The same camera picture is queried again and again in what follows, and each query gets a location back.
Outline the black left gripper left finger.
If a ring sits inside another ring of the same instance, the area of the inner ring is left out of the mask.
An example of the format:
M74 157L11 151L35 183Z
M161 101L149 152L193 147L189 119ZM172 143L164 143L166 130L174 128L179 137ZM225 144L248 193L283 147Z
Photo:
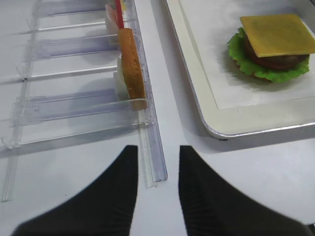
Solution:
M138 147L126 146L89 186L20 224L15 236L127 236L138 190Z

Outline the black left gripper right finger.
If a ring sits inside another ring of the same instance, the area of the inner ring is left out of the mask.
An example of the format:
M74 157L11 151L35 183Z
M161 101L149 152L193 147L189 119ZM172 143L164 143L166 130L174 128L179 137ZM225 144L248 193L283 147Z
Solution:
M179 199L189 236L313 236L304 225L264 207L219 176L191 146L181 146Z

